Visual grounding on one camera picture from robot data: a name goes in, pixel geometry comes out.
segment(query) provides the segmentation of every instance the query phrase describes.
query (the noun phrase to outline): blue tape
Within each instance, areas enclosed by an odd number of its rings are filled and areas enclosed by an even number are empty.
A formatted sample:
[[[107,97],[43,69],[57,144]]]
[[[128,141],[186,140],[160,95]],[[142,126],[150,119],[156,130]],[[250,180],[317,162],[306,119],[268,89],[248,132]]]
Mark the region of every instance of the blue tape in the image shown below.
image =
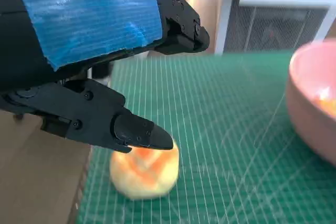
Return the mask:
[[[23,1],[42,51],[55,70],[162,38],[156,0]]]

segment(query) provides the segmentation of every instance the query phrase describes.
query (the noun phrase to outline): metal grille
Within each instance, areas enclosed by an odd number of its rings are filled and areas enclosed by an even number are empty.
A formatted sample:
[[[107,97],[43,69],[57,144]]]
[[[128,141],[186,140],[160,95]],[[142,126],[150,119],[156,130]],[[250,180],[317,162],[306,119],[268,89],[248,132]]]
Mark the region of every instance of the metal grille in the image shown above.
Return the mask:
[[[327,9],[239,6],[233,0],[224,52],[296,49],[314,39]]]

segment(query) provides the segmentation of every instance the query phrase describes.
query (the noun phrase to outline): black screw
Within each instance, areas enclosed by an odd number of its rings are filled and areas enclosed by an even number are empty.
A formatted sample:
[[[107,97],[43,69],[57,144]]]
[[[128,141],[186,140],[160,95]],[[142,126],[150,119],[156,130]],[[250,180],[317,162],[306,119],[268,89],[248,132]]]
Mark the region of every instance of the black screw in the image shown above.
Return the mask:
[[[74,126],[75,130],[79,130],[82,127],[82,122],[79,120],[75,120],[72,125]]]
[[[86,100],[90,101],[93,98],[93,93],[91,91],[87,91],[85,92],[84,97]]]
[[[199,29],[198,25],[196,24],[196,26],[195,26],[195,32],[196,32],[197,35],[200,34],[200,31],[199,31],[199,30],[200,30],[200,29]]]

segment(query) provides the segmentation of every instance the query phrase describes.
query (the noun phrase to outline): cardboard box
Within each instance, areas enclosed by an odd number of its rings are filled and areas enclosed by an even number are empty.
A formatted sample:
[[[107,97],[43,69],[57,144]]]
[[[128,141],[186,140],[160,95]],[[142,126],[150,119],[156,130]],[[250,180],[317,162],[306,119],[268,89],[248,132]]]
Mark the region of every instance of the cardboard box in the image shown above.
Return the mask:
[[[0,222],[66,224],[90,146],[39,129],[41,119],[15,121],[0,111]]]

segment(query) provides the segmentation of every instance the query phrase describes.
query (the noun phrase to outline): green cutting mat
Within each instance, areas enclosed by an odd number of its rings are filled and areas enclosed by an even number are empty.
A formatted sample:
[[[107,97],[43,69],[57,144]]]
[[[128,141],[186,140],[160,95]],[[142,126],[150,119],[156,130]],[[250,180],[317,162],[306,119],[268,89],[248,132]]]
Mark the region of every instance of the green cutting mat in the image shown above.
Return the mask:
[[[336,223],[336,169],[286,112],[290,55],[118,62],[113,88],[174,136],[179,180],[166,197],[128,200],[109,182],[111,152],[95,147],[77,223]]]

